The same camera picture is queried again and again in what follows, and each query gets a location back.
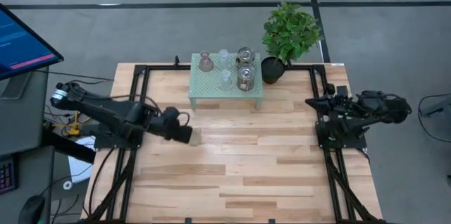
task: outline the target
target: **wooden table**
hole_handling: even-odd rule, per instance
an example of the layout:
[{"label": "wooden table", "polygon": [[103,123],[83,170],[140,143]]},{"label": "wooden table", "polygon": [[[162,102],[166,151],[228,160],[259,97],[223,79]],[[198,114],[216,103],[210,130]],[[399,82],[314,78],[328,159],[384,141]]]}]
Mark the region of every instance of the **wooden table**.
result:
[{"label": "wooden table", "polygon": [[[111,95],[130,92],[134,67],[118,64]],[[344,66],[327,64],[326,72],[330,83],[349,86]],[[253,101],[202,99],[194,112],[189,81],[188,70],[151,72],[147,95],[162,109],[175,106],[189,112],[190,125],[202,130],[203,142],[191,147],[145,134],[127,222],[182,223],[186,217],[196,223],[267,223],[269,218],[278,223],[334,222],[323,152],[314,131],[316,113],[304,102],[312,97],[307,71],[287,71],[274,85],[265,85],[259,111]],[[85,206],[107,152],[96,155]],[[93,208],[111,187],[117,153],[99,176]],[[343,153],[351,188],[370,213],[382,218],[368,160],[353,149]],[[339,194],[346,218],[341,189]],[[116,217],[123,193],[118,195]]]}]

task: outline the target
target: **pink glass bottle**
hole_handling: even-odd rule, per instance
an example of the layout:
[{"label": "pink glass bottle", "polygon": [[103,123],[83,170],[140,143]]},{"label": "pink glass bottle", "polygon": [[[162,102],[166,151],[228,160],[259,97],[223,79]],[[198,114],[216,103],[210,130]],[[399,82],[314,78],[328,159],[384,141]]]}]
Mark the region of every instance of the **pink glass bottle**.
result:
[{"label": "pink glass bottle", "polygon": [[199,69],[203,72],[209,72],[213,70],[214,63],[210,58],[210,53],[208,51],[202,51],[200,53]]}]

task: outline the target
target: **keyboard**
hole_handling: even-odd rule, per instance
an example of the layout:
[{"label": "keyboard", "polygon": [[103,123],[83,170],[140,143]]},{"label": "keyboard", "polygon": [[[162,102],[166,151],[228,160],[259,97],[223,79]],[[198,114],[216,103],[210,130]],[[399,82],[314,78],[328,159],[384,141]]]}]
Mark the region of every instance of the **keyboard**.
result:
[{"label": "keyboard", "polygon": [[0,157],[0,194],[18,188],[18,162],[14,155]]}]

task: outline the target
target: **potted plant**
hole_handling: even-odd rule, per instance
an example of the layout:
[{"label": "potted plant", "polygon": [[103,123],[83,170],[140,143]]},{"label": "potted plant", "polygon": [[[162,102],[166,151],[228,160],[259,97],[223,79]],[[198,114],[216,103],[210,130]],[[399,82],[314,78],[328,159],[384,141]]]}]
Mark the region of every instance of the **potted plant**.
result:
[{"label": "potted plant", "polygon": [[299,5],[282,2],[264,24],[266,32],[262,41],[271,56],[261,62],[261,74],[268,84],[277,82],[290,60],[298,59],[323,39],[315,18],[296,11],[298,8]]}]

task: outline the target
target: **small green table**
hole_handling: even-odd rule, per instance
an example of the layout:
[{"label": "small green table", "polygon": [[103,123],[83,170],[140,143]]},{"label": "small green table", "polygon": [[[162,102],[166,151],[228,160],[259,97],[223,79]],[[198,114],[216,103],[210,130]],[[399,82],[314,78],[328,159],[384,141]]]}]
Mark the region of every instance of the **small green table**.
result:
[{"label": "small green table", "polygon": [[219,54],[210,54],[214,62],[214,69],[209,72],[203,72],[199,69],[200,54],[191,55],[191,78],[190,93],[188,94],[191,102],[191,108],[196,110],[196,101],[198,99],[255,99],[255,109],[259,110],[263,100],[263,80],[261,79],[261,59],[260,54],[255,55],[255,80],[254,87],[249,91],[238,89],[237,66],[235,59],[237,54],[230,54],[232,65],[229,68],[233,87],[230,90],[222,90],[218,84],[221,80],[221,71],[218,69]]}]

